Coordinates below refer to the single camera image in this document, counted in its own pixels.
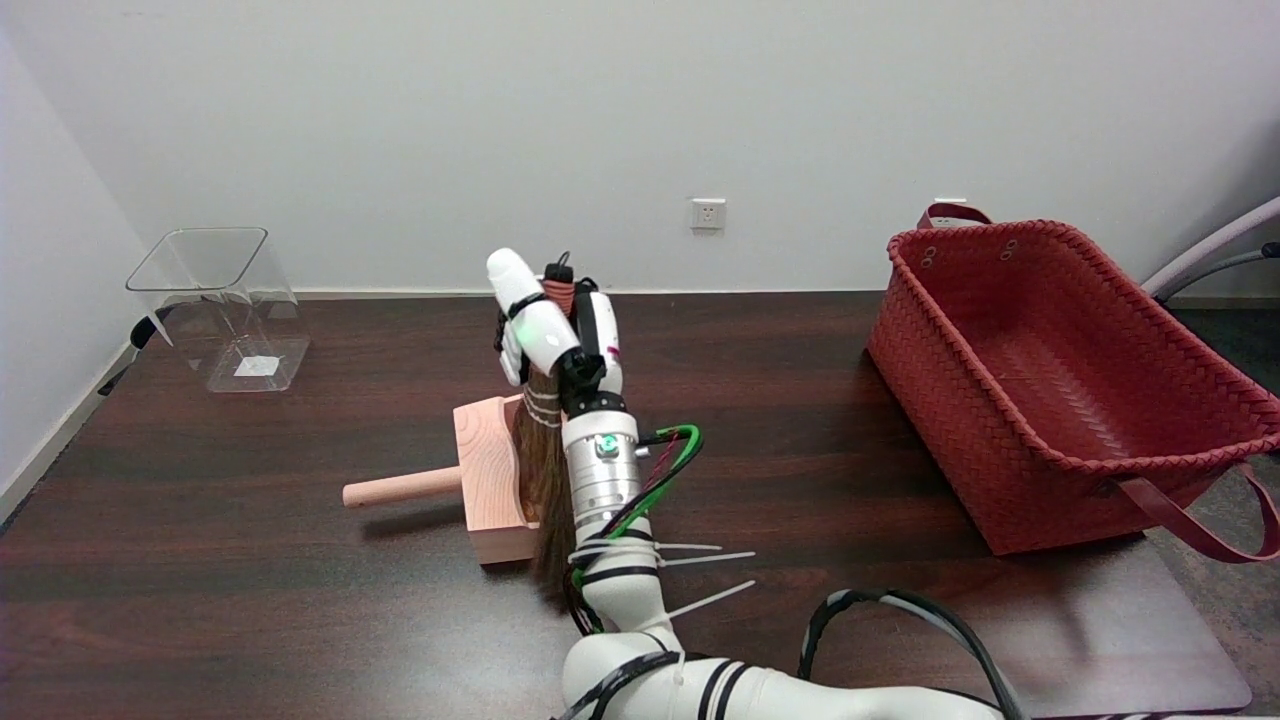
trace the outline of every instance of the red woven basket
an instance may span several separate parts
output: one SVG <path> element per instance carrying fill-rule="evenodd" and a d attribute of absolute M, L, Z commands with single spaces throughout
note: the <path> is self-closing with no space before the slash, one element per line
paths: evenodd
<path fill-rule="evenodd" d="M 1230 562 L 1257 553 L 1183 510 L 1225 470 L 1280 446 L 1280 402 L 1130 281 L 1088 237 L 1033 220 L 928 227 L 888 245 L 893 275 L 868 350 L 997 555 L 1167 527 Z"/>

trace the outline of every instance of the white wall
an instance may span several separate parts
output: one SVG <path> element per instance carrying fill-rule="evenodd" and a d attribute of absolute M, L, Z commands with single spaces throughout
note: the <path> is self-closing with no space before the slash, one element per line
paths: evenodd
<path fill-rule="evenodd" d="M 0 521 L 141 316 L 124 278 L 142 250 L 0 35 Z"/>
<path fill-rule="evenodd" d="M 481 290 L 504 243 L 625 288 L 878 288 L 938 195 L 1144 279 L 1280 195 L 1268 0 L 0 5 L 141 237 L 261 224 L 300 288 Z M 1225 290 L 1280 295 L 1257 270 Z"/>

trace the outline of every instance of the white robotic finger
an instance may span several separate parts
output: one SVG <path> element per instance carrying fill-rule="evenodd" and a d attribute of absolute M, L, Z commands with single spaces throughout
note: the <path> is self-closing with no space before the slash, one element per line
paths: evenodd
<path fill-rule="evenodd" d="M 622 395 L 622 361 L 618 350 L 618 319 L 613 315 L 613 302 L 603 292 L 589 295 L 591 316 L 595 322 L 595 352 L 604 357 L 604 379 L 600 389 Z"/>
<path fill-rule="evenodd" d="M 562 355 L 580 347 L 564 314 L 545 297 L 531 300 L 541 295 L 543 286 L 513 250 L 503 247 L 494 251 L 489 256 L 488 270 L 498 305 L 507 314 L 508 334 L 503 340 L 506 350 L 502 357 L 507 379 L 511 380 L 512 366 L 518 378 L 520 356 L 513 348 L 524 351 L 535 368 L 550 374 Z"/>

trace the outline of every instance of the basket handle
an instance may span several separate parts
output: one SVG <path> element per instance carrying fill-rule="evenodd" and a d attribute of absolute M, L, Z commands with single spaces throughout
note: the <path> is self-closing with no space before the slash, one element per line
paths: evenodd
<path fill-rule="evenodd" d="M 1280 516 L 1276 514 L 1276 505 L 1271 501 L 1266 488 L 1253 477 L 1253 468 L 1245 462 L 1240 462 L 1239 468 L 1244 479 L 1253 486 L 1253 493 L 1258 496 L 1258 506 L 1262 510 L 1262 547 L 1257 553 L 1243 552 L 1226 544 L 1222 538 L 1188 515 L 1176 502 L 1169 500 L 1169 496 L 1151 484 L 1147 478 L 1126 478 L 1116 480 L 1116 484 L 1147 516 L 1206 557 L 1221 562 L 1258 562 L 1280 557 Z"/>
<path fill-rule="evenodd" d="M 955 218 L 957 220 L 973 220 L 984 225 L 991 224 L 991 218 L 977 208 L 960 205 L 959 202 L 934 202 L 929 205 L 920 222 L 915 223 L 916 229 L 927 231 L 934 227 L 933 218 Z"/>

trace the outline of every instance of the broom bristles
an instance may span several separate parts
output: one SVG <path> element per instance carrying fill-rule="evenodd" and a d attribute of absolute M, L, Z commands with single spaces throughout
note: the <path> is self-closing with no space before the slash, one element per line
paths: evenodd
<path fill-rule="evenodd" d="M 544 281 L 543 287 L 568 315 L 573 284 Z M 516 413 L 512 433 L 516 457 L 520 459 L 521 506 L 526 519 L 536 519 L 539 523 L 532 577 L 543 598 L 564 611 L 568 607 L 563 585 L 564 569 L 570 553 L 577 546 L 577 538 L 573 530 L 573 488 L 561 445 L 558 379 L 532 372 L 524 405 Z"/>

